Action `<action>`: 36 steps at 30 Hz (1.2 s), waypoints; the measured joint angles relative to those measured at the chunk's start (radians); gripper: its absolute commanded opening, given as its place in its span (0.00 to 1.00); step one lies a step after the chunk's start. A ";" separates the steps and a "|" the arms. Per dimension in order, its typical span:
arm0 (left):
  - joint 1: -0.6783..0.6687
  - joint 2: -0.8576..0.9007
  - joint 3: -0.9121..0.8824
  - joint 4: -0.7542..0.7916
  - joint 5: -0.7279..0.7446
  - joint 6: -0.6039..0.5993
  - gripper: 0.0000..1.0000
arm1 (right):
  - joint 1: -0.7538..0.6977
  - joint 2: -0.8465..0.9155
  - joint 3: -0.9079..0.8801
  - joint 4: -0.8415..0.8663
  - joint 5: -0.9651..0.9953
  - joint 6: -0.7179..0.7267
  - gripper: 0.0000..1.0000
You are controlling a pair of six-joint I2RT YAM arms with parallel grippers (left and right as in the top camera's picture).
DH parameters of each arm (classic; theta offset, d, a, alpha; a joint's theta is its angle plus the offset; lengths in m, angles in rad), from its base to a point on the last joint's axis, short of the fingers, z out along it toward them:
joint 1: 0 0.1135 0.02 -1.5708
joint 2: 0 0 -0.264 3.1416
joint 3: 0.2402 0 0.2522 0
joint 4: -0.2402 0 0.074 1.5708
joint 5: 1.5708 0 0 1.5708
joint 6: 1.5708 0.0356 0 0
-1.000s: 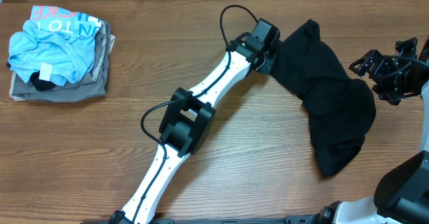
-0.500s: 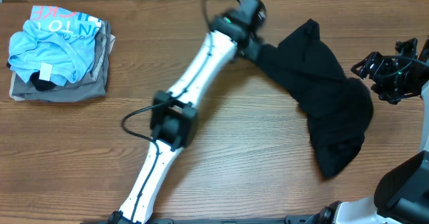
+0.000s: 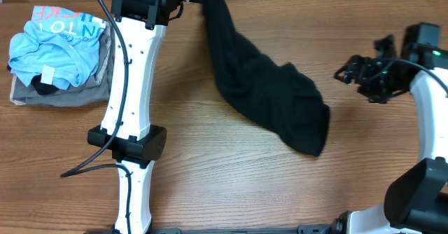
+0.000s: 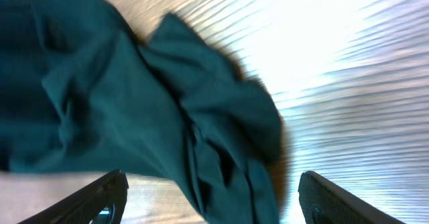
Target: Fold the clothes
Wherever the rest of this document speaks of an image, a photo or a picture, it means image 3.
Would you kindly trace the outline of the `black t-shirt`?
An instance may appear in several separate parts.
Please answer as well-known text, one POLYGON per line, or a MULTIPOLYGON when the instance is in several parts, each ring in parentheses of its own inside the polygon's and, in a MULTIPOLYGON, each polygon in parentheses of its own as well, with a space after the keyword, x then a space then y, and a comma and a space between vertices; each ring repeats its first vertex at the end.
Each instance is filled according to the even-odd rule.
POLYGON ((240 34, 225 0, 199 1, 216 86, 225 101, 297 152, 320 156, 328 136, 330 107, 313 80, 290 62, 275 64, 240 34))

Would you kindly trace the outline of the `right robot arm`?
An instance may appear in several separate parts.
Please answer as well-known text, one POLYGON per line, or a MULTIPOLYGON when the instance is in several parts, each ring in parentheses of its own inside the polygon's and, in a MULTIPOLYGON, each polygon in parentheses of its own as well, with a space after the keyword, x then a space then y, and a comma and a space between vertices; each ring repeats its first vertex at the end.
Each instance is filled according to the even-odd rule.
POLYGON ((335 72, 371 103, 411 94, 419 159, 388 187, 382 204, 345 212, 324 233, 447 233, 447 51, 439 43, 440 26, 410 25, 399 53, 388 35, 374 42, 375 57, 354 55, 335 72))

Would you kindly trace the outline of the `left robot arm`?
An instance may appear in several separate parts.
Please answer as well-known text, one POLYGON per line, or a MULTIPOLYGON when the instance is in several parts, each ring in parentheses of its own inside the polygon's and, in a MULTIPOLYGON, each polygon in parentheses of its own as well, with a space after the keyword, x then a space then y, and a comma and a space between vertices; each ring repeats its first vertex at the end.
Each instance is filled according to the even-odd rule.
POLYGON ((88 132, 91 145, 109 150, 118 170, 118 217, 112 233, 149 233, 151 174, 167 139, 150 122, 153 73, 167 25, 181 17, 188 0, 112 0, 115 33, 111 92, 100 125, 88 132))

